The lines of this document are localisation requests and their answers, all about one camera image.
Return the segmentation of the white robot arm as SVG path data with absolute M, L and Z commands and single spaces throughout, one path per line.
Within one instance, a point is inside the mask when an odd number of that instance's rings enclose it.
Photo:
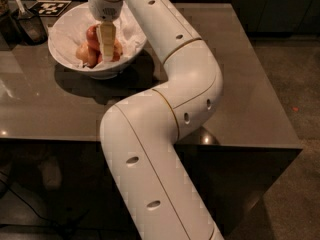
M 104 114 L 102 150 L 142 240 L 224 240 L 174 144 L 206 122 L 223 89 L 211 50 L 169 0 L 88 0 L 98 20 L 128 6 L 167 74 Z

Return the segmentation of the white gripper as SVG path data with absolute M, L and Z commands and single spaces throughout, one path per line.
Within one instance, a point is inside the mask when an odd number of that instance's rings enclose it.
M 116 27 L 112 21 L 120 16 L 122 5 L 123 0 L 88 0 L 92 16 L 96 20 L 104 21 L 97 26 L 97 37 L 104 61 L 113 59 Z

